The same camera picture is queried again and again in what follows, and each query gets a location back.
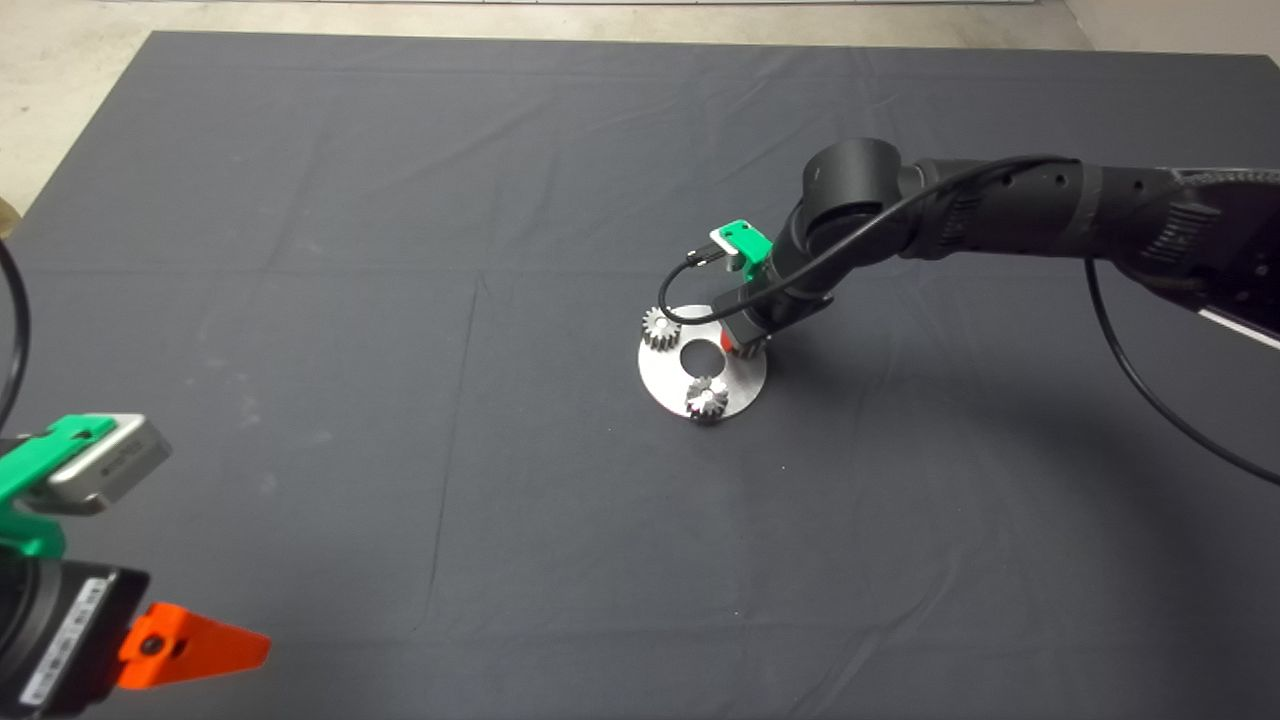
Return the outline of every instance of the barcode label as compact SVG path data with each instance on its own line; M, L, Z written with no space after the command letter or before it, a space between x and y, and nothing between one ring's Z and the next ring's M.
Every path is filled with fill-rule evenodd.
M102 602L106 585L106 578L90 578L81 585L81 592L76 594L76 601L72 602L70 610L63 618L63 624L58 628L54 642L49 643L49 650L40 659L40 665L36 665L36 671L27 680L27 687L23 688L22 696L18 698L19 702L38 707L49 700L50 691L63 676L67 662L76 652L76 646L79 644L81 635L88 628L93 611Z

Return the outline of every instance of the metal plate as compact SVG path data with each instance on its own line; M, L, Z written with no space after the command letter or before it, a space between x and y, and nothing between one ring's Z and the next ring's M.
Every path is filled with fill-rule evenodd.
M703 315L710 313L707 305L682 305L676 307L681 315ZM694 382L685 366L680 364L680 352L689 343L705 340L719 347L721 324L707 323L704 325L681 325L680 341L671 350L653 350L644 341L640 341L640 379L649 395L659 405L671 410L681 418L687 418L685 411L685 391L689 383ZM751 359L742 359L727 352L724 356L724 369L717 378L728 386L728 405L724 407L723 418L732 418L746 410L760 395L764 387L764 377L768 370L765 351L756 352Z

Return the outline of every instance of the orange clamp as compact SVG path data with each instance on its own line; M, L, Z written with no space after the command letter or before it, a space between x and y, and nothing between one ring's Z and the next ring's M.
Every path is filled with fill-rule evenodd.
M271 638L156 602L120 646L124 671L116 685L141 691L261 667Z

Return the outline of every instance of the green plastic part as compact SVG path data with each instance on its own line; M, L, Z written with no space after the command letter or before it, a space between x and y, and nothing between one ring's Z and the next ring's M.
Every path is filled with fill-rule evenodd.
M764 259L773 250L773 242L746 220L733 220L717 231L721 240L733 246L742 259L742 274L748 281L755 279L755 273L764 265Z
M105 415L64 415L45 434L0 456L0 547L28 557L61 557L67 541L58 523L22 512L13 501L113 429L115 420Z

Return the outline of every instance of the gear teeth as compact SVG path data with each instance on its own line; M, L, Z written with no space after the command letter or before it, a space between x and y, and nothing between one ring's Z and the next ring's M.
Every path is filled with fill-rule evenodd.
M654 350L671 350L680 340L680 323L672 322L662 310L650 307L640 322L640 338Z
M709 425L724 415L728 406L728 387L718 378L700 377L689 384L685 393L685 411L689 419Z

